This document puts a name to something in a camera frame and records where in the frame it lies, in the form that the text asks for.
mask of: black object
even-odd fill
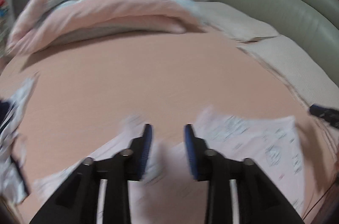
[[[6,201],[0,196],[0,219],[5,224],[20,224],[17,215],[14,214]]]
[[[10,109],[10,103],[0,100],[0,124],[5,120],[6,115]]]
[[[103,224],[130,224],[128,180],[139,181],[145,172],[152,127],[112,158],[86,158],[47,200],[31,224],[96,224],[101,179],[107,179]]]
[[[267,175],[250,158],[225,158],[185,127],[185,144],[191,173],[209,181],[205,224],[232,224],[229,180],[237,181],[240,224],[303,224],[303,220]]]
[[[329,122],[332,127],[339,129],[339,111],[334,108],[321,107],[313,104],[310,106],[311,115],[324,119]]]
[[[339,174],[323,196],[326,196],[326,199],[312,224],[337,224],[339,220]]]

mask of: folded comforter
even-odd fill
[[[12,54],[131,30],[184,33],[200,27],[194,1],[204,0],[30,0],[7,43]]]

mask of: bed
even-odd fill
[[[335,72],[339,62],[334,56],[339,50],[336,0],[271,0],[270,11],[265,7],[267,0],[211,1],[271,24],[339,83]],[[283,12],[289,4],[291,8]],[[312,32],[316,37],[308,35],[312,22],[318,23]],[[127,115],[141,114],[153,124],[157,138],[175,145],[182,141],[183,126],[213,105],[220,112],[245,118],[295,116],[304,155],[305,216],[333,182],[336,147],[290,90],[237,45],[208,27],[204,32],[180,35],[121,33],[14,57],[0,77],[4,96],[24,78],[39,74],[20,125],[20,132],[28,138],[24,168],[28,182],[86,157],[116,135]],[[321,204],[305,223],[311,223]],[[19,210],[29,221],[40,206],[32,194]]]

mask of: gray headboard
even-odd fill
[[[294,40],[339,86],[338,0],[210,0],[226,3]]]

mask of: pink bed sheet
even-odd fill
[[[111,140],[130,114],[141,114],[157,138],[175,144],[182,141],[184,124],[209,105],[246,118],[296,117],[306,212],[334,178],[336,156],[326,133],[281,82],[221,32],[126,33],[15,57],[0,77],[2,95],[36,72],[39,81],[20,126],[28,137],[30,183]],[[20,211],[30,220],[39,208],[32,194]]]

